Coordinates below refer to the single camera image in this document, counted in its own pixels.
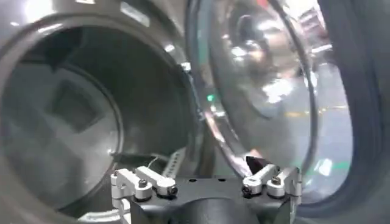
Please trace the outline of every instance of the screw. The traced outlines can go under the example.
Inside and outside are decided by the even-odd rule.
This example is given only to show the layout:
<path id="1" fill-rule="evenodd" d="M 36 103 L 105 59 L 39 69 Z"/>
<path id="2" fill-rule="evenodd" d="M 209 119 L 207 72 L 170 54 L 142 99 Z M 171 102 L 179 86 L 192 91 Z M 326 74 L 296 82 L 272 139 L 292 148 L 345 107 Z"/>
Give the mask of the screw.
<path id="1" fill-rule="evenodd" d="M 252 195 L 252 191 L 247 186 L 243 186 L 243 188 L 241 188 L 241 191 L 243 192 L 244 197 L 250 197 Z"/>
<path id="2" fill-rule="evenodd" d="M 178 190 L 177 187 L 172 187 L 172 188 L 170 188 L 170 189 L 168 190 L 168 194 L 169 194 L 169 195 L 176 195 L 178 191 L 179 191 L 179 190 Z"/>
<path id="3" fill-rule="evenodd" d="M 142 179 L 138 182 L 138 187 L 146 187 L 147 181 Z"/>
<path id="4" fill-rule="evenodd" d="M 280 178 L 279 177 L 272 177 L 271 183 L 273 183 L 274 185 L 280 185 L 280 183 L 281 183 Z"/>

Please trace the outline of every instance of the green light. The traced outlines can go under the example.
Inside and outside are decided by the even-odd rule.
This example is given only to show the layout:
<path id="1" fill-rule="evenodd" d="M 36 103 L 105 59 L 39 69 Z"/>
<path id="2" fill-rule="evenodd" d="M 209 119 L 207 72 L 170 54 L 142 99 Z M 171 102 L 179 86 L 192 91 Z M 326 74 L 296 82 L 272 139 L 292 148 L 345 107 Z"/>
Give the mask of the green light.
<path id="1" fill-rule="evenodd" d="M 210 95 L 207 96 L 207 100 L 208 100 L 209 102 L 214 101 L 214 99 L 215 99 L 214 94 L 210 94 Z"/>

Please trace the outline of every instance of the washing machine door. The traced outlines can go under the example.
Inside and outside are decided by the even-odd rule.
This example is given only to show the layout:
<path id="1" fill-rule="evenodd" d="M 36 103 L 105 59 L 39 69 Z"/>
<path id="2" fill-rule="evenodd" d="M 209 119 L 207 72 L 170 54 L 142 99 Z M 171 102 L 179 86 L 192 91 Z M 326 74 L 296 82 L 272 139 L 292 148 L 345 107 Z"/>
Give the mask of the washing machine door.
<path id="1" fill-rule="evenodd" d="M 356 5 L 363 11 L 348 1 L 198 0 L 187 13 L 194 86 L 227 161 L 241 177 L 248 155 L 299 167 L 298 215 L 324 223 L 367 220 L 347 215 L 356 207 L 373 214 L 362 198 L 388 158 L 370 59 L 354 58 L 367 55 L 361 30 L 378 18 L 357 24 Z"/>

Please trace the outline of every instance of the drum opening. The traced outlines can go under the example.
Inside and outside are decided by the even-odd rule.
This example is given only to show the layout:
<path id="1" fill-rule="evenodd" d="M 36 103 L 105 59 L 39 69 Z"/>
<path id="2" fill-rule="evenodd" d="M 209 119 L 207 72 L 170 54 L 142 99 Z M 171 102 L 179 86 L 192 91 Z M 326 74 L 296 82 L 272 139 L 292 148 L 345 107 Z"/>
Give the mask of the drum opening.
<path id="1" fill-rule="evenodd" d="M 112 208 L 115 167 L 159 156 L 154 169 L 162 172 L 186 146 L 191 120 L 185 85 L 168 61 L 113 29 L 77 27 L 40 41 L 7 80 L 0 110 L 0 152 L 20 182 L 50 208 L 79 217 Z"/>

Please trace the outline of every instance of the stainless steel drum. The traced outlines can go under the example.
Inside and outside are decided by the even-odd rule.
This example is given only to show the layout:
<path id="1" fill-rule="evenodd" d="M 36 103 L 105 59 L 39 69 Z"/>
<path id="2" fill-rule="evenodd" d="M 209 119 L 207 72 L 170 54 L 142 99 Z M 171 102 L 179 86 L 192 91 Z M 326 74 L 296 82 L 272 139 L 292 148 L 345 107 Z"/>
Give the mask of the stainless steel drum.
<path id="1" fill-rule="evenodd" d="M 109 211 L 113 169 L 155 158 L 163 175 L 211 174 L 212 139 L 182 37 L 153 4 L 0 6 L 0 194 L 15 193 L 0 196 L 1 214 L 16 203 L 37 220 L 69 223 Z M 23 223 L 17 219 L 2 222 Z"/>

